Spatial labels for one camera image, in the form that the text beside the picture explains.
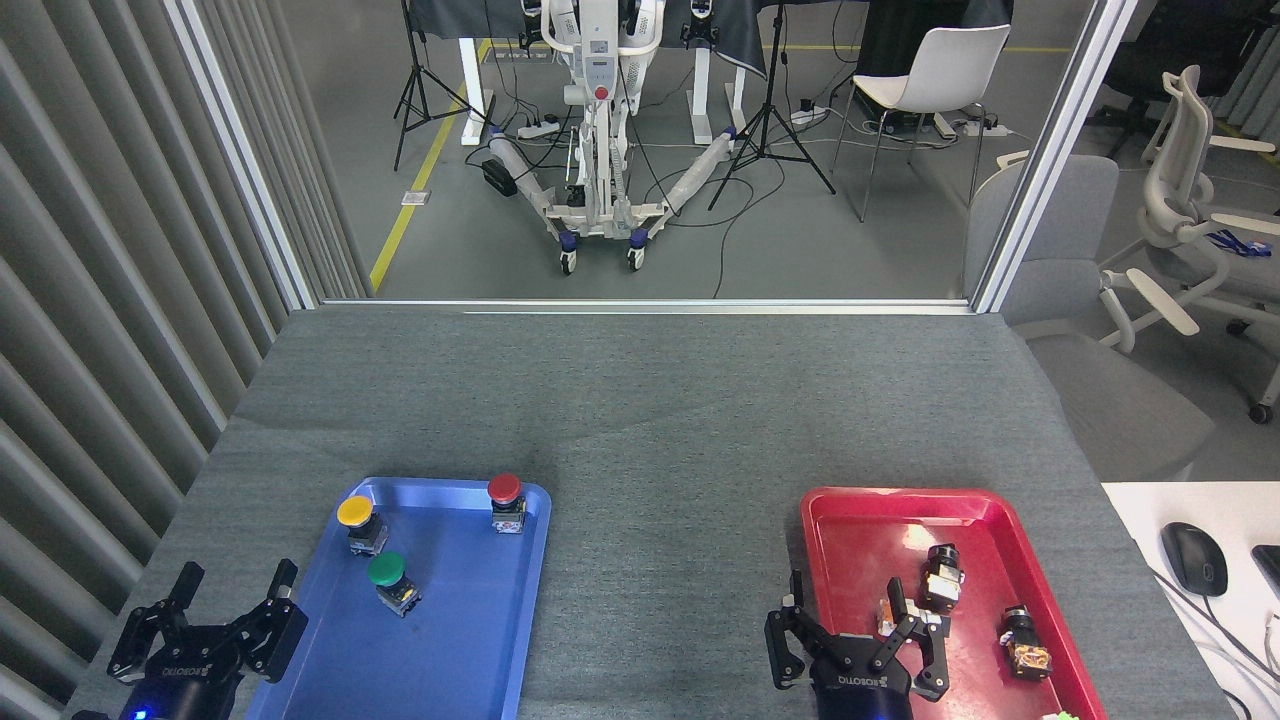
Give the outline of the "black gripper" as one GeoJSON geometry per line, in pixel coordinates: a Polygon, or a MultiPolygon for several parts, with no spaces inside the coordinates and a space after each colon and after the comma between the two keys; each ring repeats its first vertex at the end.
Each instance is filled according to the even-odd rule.
{"type": "Polygon", "coordinates": [[[899,578],[886,587],[893,629],[881,643],[870,635],[832,635],[804,605],[803,573],[792,570],[790,593],[765,616],[765,646],[776,689],[786,691],[805,662],[791,652],[794,635],[812,657],[810,679],[820,719],[911,719],[910,692],[938,702],[950,688],[945,655],[948,621],[920,611],[909,601],[899,578]],[[911,680],[896,653],[913,641],[922,670],[911,680]]]}
{"type": "Polygon", "coordinates": [[[228,719],[243,679],[242,665],[278,683],[308,624],[291,596],[297,574],[297,565],[282,559],[266,598],[230,628],[188,626],[186,610],[204,568],[186,562],[166,597],[128,615],[108,662],[108,675],[132,687],[120,717],[228,719]],[[150,656],[156,634],[165,643],[150,656]]]}

